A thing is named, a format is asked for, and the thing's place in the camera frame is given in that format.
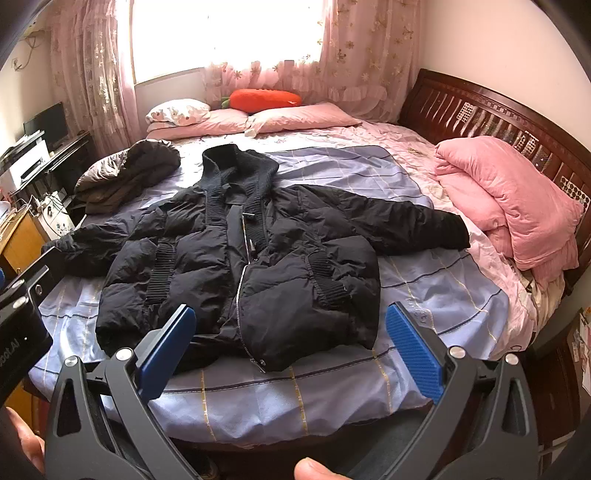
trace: human hand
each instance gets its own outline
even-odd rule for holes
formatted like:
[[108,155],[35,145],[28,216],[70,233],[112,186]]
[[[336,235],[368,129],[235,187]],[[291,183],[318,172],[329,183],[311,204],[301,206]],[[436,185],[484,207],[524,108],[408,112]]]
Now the human hand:
[[38,437],[13,409],[6,407],[8,418],[17,431],[23,453],[35,467],[45,472],[45,440]]
[[294,478],[295,480],[350,480],[343,475],[331,472],[311,458],[304,458],[297,463]]

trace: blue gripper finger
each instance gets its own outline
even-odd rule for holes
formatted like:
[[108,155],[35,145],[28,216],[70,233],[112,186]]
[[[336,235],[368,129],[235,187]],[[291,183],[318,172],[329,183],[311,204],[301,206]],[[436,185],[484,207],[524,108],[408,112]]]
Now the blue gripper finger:
[[437,404],[443,395],[443,366],[396,304],[386,311],[386,330],[421,393]]
[[153,330],[136,348],[138,355],[135,382],[144,401],[158,398],[177,368],[191,338],[195,335],[197,317],[193,309],[181,305],[160,330]]

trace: orange carrot plush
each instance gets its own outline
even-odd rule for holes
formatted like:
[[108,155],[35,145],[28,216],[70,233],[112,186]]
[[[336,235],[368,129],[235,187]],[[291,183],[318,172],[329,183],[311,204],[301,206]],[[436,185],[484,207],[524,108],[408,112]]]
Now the orange carrot plush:
[[300,105],[301,97],[295,93],[244,88],[232,92],[229,102],[223,103],[223,108],[230,107],[246,113],[257,113],[271,108]]

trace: knit collar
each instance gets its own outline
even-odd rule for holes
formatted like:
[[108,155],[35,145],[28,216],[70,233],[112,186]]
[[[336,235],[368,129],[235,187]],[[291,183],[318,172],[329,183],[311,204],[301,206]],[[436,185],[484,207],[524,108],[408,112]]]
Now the knit collar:
[[222,186],[237,183],[246,192],[243,212],[250,215],[245,235],[258,254],[267,245],[264,199],[271,191],[279,164],[254,150],[243,152],[235,144],[219,145],[203,152],[203,177],[198,185],[205,191],[208,225],[226,225]]
[[203,176],[199,181],[209,195],[221,196],[222,185],[238,183],[248,196],[265,196],[279,165],[254,150],[242,151],[235,144],[218,145],[203,152]]

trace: lace curtain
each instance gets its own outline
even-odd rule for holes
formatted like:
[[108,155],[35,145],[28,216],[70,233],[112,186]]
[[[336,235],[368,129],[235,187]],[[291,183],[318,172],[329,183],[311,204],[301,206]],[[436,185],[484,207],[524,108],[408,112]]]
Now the lace curtain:
[[51,7],[53,88],[70,133],[91,132],[100,157],[129,147],[141,138],[129,0],[54,0]]
[[240,88],[281,89],[304,103],[329,100],[358,118],[394,122],[418,74],[419,25],[420,0],[324,0],[319,60],[306,53],[275,64],[211,64],[207,102],[215,108]]

